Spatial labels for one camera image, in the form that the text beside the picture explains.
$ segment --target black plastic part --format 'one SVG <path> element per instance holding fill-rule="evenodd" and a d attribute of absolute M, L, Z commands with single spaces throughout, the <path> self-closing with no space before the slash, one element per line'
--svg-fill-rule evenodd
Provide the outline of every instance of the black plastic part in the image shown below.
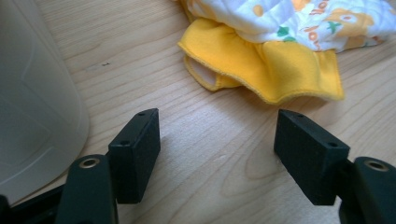
<path fill-rule="evenodd" d="M 367 224 L 364 220 L 363 212 L 360 209 L 346 205 L 344 201 L 341 202 L 338 215 L 341 224 Z"/>
<path fill-rule="evenodd" d="M 334 179 L 348 152 L 349 146 L 311 119 L 279 110 L 275 153 L 312 204 L 334 204 Z"/>
<path fill-rule="evenodd" d="M 106 156 L 90 155 L 73 162 L 55 223 L 118 223 Z"/>
<path fill-rule="evenodd" d="M 9 207 L 8 200 L 5 196 L 0 195 L 0 220 L 1 223 L 12 223 L 11 208 Z"/>
<path fill-rule="evenodd" d="M 396 168 L 374 158 L 359 157 L 352 174 L 366 223 L 396 223 Z"/>
<path fill-rule="evenodd" d="M 12 207 L 12 223 L 54 223 L 64 186 Z"/>
<path fill-rule="evenodd" d="M 140 203 L 161 150 L 158 109 L 136 114 L 108 146 L 118 203 Z"/>

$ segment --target orange cartoon figure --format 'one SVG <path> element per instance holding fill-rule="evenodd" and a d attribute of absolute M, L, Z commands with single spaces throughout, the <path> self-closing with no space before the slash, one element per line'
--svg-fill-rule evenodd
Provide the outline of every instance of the orange cartoon figure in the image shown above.
<path fill-rule="evenodd" d="M 291 0 L 291 2 L 293 3 L 294 10 L 301 11 L 311 0 Z"/>
<path fill-rule="evenodd" d="M 336 36 L 367 35 L 368 26 L 374 25 L 373 18 L 365 13 L 356 13 L 343 8 L 335 9 L 325 21 L 335 21 L 342 24 Z"/>

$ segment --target wood grain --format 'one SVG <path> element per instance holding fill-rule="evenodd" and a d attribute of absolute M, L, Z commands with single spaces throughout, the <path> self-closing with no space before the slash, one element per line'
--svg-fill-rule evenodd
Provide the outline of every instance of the wood grain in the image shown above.
<path fill-rule="evenodd" d="M 312 205 L 274 154 L 279 108 L 346 142 L 351 160 L 396 165 L 395 36 L 338 54 L 344 101 L 274 106 L 244 88 L 206 91 L 188 74 L 176 45 L 188 22 L 177 2 L 36 3 L 90 113 L 81 156 L 106 153 L 135 113 L 160 109 L 162 151 L 144 201 L 119 205 L 120 223 L 338 223 L 339 202 Z"/>

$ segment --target metal ring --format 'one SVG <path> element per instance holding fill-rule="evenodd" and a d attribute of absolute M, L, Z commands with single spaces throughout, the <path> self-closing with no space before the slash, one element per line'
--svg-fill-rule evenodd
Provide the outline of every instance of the metal ring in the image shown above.
<path fill-rule="evenodd" d="M 389 170 L 388 166 L 379 161 L 365 161 L 364 164 L 380 172 L 387 172 Z"/>
<path fill-rule="evenodd" d="M 99 164 L 100 160 L 96 158 L 88 158 L 87 160 L 84 160 L 79 163 L 79 167 L 83 169 L 90 169 L 93 166 Z"/>

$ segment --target folded cloth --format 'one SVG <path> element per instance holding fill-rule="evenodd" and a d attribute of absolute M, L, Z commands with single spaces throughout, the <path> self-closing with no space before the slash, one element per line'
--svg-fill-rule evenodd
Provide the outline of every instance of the folded cloth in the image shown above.
<path fill-rule="evenodd" d="M 198 19 L 178 43 L 190 73 L 211 91 L 240 85 L 268 104 L 312 95 L 344 98 L 333 50 L 313 52 L 294 42 L 253 44 L 233 28 Z"/>
<path fill-rule="evenodd" d="M 340 52 L 396 34 L 396 12 L 384 0 L 183 0 L 195 17 L 223 22 L 252 43 L 295 41 Z"/>
<path fill-rule="evenodd" d="M 393 31 L 382 20 L 384 23 L 378 25 L 381 37 L 362 35 L 362 30 L 376 34 L 368 31 L 371 20 L 364 17 L 358 22 L 360 14 L 337 14 L 339 9 L 329 7 L 330 1 L 180 0 L 191 21 L 178 43 L 187 54 L 186 67 L 211 91 L 245 86 L 268 104 L 280 104 L 301 95 L 344 99 L 335 51 L 379 43 Z M 323 11 L 333 11 L 323 17 L 326 13 L 318 9 L 325 4 Z M 389 17 L 393 16 L 393 9 L 386 4 L 381 6 Z M 308 17 L 315 19 L 309 23 Z M 337 18 L 356 21 L 361 26 L 348 26 L 337 22 Z M 322 31 L 328 30 L 332 34 L 324 38 Z"/>

